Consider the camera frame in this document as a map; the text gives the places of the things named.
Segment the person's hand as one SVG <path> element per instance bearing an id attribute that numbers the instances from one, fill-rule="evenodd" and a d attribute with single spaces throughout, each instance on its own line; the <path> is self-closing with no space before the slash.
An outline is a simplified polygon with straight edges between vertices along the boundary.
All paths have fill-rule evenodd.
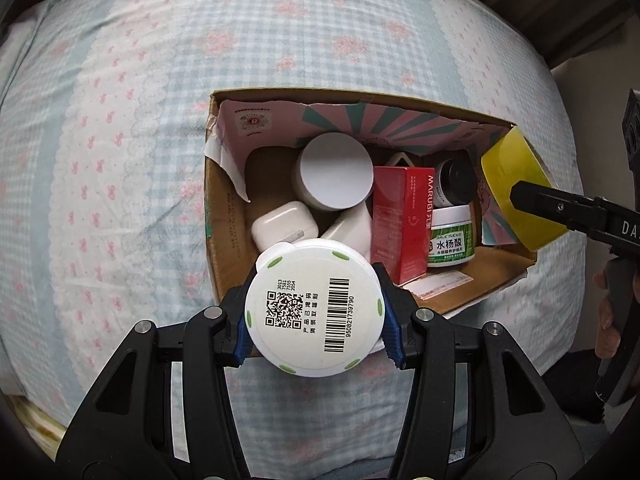
<path id="1" fill-rule="evenodd" d="M 608 291 L 608 281 L 606 280 L 604 269 L 594 274 L 594 284 L 597 288 Z M 639 302 L 639 274 L 634 274 L 634 280 L 632 281 L 632 289 L 634 290 L 634 296 Z M 596 333 L 596 344 L 594 345 L 594 352 L 596 356 L 601 359 L 611 359 L 615 356 L 615 353 L 620 346 L 620 331 L 614 326 L 614 312 L 613 307 L 608 298 L 608 294 L 602 299 L 599 304 L 598 310 L 598 328 Z"/>

